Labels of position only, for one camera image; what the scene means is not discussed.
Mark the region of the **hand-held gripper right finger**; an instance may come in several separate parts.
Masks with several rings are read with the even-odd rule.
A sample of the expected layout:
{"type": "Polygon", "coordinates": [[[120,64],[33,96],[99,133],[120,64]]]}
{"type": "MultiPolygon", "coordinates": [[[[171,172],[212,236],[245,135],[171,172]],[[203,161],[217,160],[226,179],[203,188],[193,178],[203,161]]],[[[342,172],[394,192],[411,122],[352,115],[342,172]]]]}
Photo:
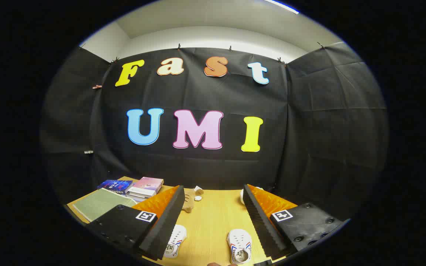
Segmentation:
{"type": "Polygon", "coordinates": [[[294,204],[246,184],[243,202],[265,255],[272,260],[295,259],[336,234],[347,222],[316,204],[294,204]]]}

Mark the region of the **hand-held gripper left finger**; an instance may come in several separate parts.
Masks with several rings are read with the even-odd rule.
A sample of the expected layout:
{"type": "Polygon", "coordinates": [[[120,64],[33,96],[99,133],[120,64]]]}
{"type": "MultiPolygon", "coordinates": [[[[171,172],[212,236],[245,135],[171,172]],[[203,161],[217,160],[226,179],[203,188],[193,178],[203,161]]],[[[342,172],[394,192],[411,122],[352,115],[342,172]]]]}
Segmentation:
{"type": "Polygon", "coordinates": [[[117,204],[87,229],[130,256],[161,260],[184,200],[184,187],[178,185],[133,207],[117,204]]]}

